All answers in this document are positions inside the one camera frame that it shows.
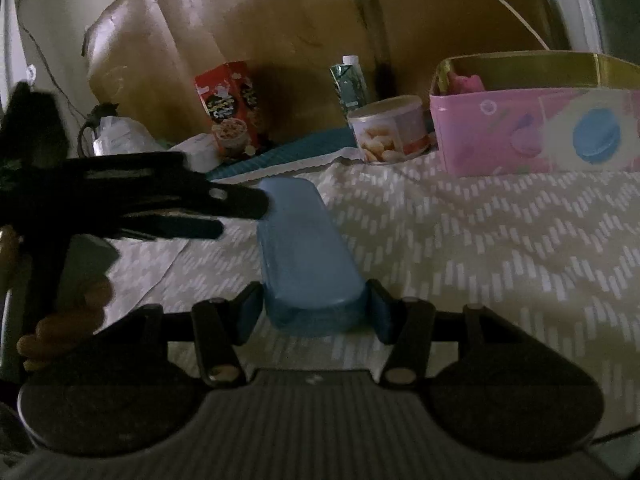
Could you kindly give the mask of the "person's left hand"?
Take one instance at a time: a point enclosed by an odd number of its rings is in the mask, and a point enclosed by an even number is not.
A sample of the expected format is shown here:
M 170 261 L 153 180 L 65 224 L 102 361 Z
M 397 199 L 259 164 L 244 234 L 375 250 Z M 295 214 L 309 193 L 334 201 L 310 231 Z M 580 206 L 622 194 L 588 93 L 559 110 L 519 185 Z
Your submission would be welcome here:
M 30 244 L 1 228 L 1 377 L 35 370 L 90 336 L 113 297 L 118 251 L 79 235 Z

